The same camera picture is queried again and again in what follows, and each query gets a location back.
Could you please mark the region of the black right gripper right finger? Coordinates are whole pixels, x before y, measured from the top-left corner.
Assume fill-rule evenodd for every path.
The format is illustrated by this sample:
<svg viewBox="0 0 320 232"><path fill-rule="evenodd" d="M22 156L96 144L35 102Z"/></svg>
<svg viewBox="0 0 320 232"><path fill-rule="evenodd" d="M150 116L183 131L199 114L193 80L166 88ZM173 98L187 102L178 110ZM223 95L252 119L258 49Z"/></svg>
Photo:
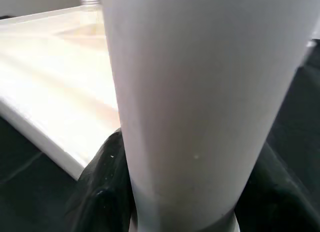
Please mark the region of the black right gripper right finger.
<svg viewBox="0 0 320 232"><path fill-rule="evenodd" d="M307 191L265 143L235 207L241 231L319 231Z"/></svg>

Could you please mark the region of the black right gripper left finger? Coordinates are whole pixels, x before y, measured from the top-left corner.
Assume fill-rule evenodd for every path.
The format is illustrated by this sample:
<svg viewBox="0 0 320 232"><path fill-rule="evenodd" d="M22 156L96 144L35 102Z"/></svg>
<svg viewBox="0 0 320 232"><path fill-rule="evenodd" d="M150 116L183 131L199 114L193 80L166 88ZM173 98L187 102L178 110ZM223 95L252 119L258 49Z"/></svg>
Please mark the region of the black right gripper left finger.
<svg viewBox="0 0 320 232"><path fill-rule="evenodd" d="M81 173L65 212L67 231L128 231L135 207L122 131L102 144Z"/></svg>

